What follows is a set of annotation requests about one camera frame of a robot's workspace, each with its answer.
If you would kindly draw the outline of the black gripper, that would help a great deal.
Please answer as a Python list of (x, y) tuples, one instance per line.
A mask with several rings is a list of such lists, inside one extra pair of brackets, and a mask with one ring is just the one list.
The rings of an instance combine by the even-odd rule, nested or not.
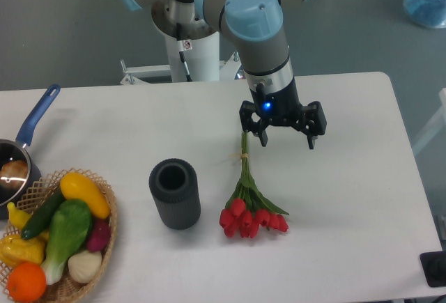
[(251, 132), (263, 147), (267, 146), (266, 128), (271, 126), (292, 126), (307, 138), (309, 149), (314, 149), (319, 136), (323, 136), (327, 120), (319, 101), (303, 106), (298, 99), (295, 80), (280, 91), (267, 94), (260, 84), (261, 93), (250, 89), (254, 102), (243, 101), (239, 109), (240, 122), (244, 132)]

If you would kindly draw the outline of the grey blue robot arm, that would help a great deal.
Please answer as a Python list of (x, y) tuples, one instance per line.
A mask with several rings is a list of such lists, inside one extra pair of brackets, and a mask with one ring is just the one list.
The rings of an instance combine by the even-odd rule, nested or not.
[(285, 1), (123, 0), (131, 10), (151, 10), (165, 39), (172, 81), (221, 79), (218, 38), (224, 37), (235, 47), (252, 95), (239, 111), (243, 130), (266, 145), (269, 126), (291, 127), (313, 145), (327, 121), (320, 102), (299, 101), (284, 30)]

